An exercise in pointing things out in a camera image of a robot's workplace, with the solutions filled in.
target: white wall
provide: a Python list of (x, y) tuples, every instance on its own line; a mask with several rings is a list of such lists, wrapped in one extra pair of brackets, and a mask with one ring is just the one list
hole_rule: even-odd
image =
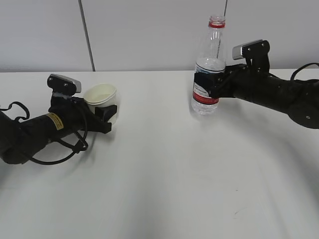
[[(96, 70), (193, 69), (196, 38), (226, 0), (83, 0)], [(272, 68), (319, 61), (319, 2), (229, 0), (228, 63), (232, 47), (269, 40)]]
[(0, 71), (91, 71), (77, 0), (1, 0)]
[[(226, 0), (82, 0), (97, 71), (190, 70), (196, 44)], [(233, 46), (271, 44), (272, 68), (319, 61), (319, 2), (228, 0)], [(2, 0), (0, 71), (92, 71), (77, 0)]]
[(82, 0), (97, 71), (186, 70), (225, 0)]
[(229, 0), (226, 37), (231, 47), (256, 39), (270, 42), (271, 68), (319, 62), (319, 1)]

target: white cup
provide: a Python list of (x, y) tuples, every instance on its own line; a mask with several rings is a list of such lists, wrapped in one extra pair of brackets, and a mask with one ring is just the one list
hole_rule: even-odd
[[(84, 101), (92, 113), (95, 113), (95, 107), (103, 108), (116, 105), (116, 88), (110, 84), (99, 84), (87, 90), (84, 94)], [(117, 114), (113, 115), (108, 122), (114, 124)]]

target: black cable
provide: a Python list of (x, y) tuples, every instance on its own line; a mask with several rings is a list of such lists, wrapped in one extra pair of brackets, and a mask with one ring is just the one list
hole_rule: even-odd
[(16, 117), (14, 119), (14, 121), (19, 122), (20, 119), (28, 120), (30, 118), (30, 112), (29, 112), (28, 108), (24, 104), (22, 104), (21, 102), (18, 102), (18, 101), (12, 102), (7, 109), (0, 109), (0, 111), (8, 111), (8, 110), (10, 110), (12, 108), (13, 105), (20, 106), (24, 110), (24, 112), (26, 114), (25, 117), (23, 117), (23, 116)]
[[(75, 108), (77, 108), (79, 110), (79, 112), (81, 113), (82, 115), (82, 118), (83, 118), (83, 121), (84, 121), (84, 134), (83, 134), (83, 139), (85, 141), (86, 139), (86, 136), (88, 134), (88, 125), (87, 125), (87, 121), (86, 121), (86, 117), (85, 117), (85, 114), (84, 112), (82, 111), (82, 109), (80, 107), (78, 107), (77, 105), (75, 105)], [(60, 160), (57, 160), (57, 161), (51, 161), (51, 162), (46, 162), (46, 161), (41, 161), (41, 160), (38, 160), (38, 159), (35, 159), (33, 157), (31, 157), (30, 155), (24, 153), (24, 152), (20, 152), (23, 156), (25, 156), (26, 158), (28, 158), (30, 161), (34, 162), (34, 163), (37, 163), (37, 164), (41, 164), (41, 165), (55, 165), (55, 164), (59, 164), (59, 163), (63, 163), (65, 161), (67, 161), (68, 159), (70, 159), (71, 157), (73, 157), (76, 152), (72, 152), (70, 153), (68, 156), (66, 156), (65, 158), (62, 158)]]
[(306, 65), (300, 67), (299, 69), (297, 69), (297, 70), (291, 75), (290, 80), (291, 80), (291, 81), (294, 81), (294, 80), (295, 80), (295, 77), (296, 77), (296, 74), (298, 74), (301, 70), (303, 70), (304, 68), (306, 68), (306, 67), (308, 67), (308, 66), (311, 66), (311, 65), (316, 65), (316, 66), (319, 67), (319, 63), (316, 63), (316, 62), (306, 64)]

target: plastic bottle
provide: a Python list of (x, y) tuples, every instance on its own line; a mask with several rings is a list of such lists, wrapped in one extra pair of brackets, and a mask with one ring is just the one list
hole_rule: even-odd
[[(208, 33), (201, 41), (195, 72), (216, 74), (225, 71), (226, 48), (223, 40), (224, 28), (224, 16), (210, 17)], [(206, 90), (194, 83), (191, 105), (195, 112), (201, 115), (210, 115), (216, 110), (218, 101), (219, 99), (209, 97)]]

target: table surface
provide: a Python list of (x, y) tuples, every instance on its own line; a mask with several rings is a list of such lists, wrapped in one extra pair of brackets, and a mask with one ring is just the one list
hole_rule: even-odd
[[(272, 73), (289, 79), (292, 71)], [(20, 101), (32, 117), (47, 113), (49, 74), (0, 73), (1, 107)], [(83, 91), (115, 85), (118, 121), (60, 165), (1, 161), (1, 238), (318, 238), (317, 130), (238, 99), (198, 118), (189, 106), (192, 71), (59, 74)], [(318, 77), (309, 69), (298, 79)], [(68, 153), (51, 144), (36, 158)]]

